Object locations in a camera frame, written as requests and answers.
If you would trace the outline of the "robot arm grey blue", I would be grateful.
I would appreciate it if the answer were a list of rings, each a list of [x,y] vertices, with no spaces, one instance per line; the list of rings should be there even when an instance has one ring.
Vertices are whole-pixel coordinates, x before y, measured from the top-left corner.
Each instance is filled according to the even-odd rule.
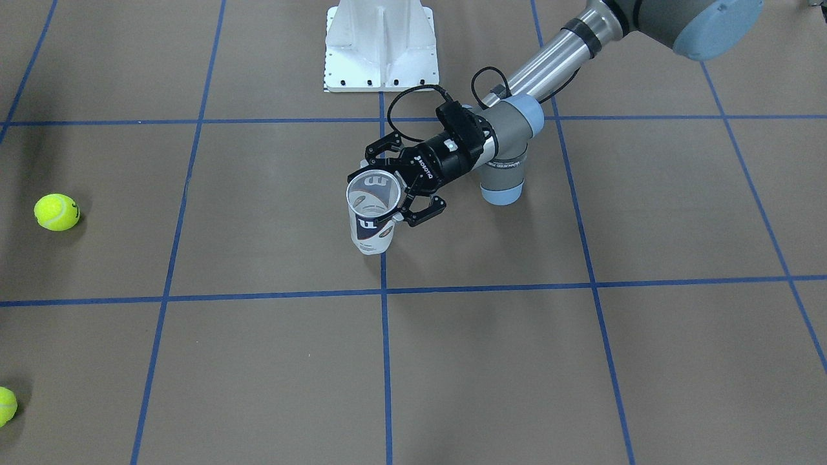
[[[753,29],[762,1],[588,1],[534,56],[468,107],[436,83],[417,82],[387,108],[390,134],[367,145],[351,187],[390,189],[387,200],[348,194],[355,226],[377,233],[387,223],[415,227],[446,209],[438,192],[479,173],[484,199],[516,202],[525,186],[529,141],[543,130],[545,105],[568,92],[606,47],[627,36],[647,36],[674,55],[711,61],[733,49]],[[397,129],[393,109],[401,98],[431,90],[441,130],[416,138]]]

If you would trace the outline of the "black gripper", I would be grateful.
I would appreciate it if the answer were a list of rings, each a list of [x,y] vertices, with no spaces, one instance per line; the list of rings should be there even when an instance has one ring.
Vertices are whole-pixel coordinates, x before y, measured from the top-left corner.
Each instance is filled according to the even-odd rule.
[[[437,195],[447,183],[466,176],[497,154],[494,133],[484,132],[488,138],[479,155],[458,147],[447,132],[441,132],[411,147],[404,147],[400,132],[391,132],[367,145],[364,150],[364,168],[370,170],[399,170],[405,185],[415,193],[403,191],[391,197],[391,220],[416,227],[442,214],[446,201]],[[426,198],[422,209],[414,208],[418,198]]]

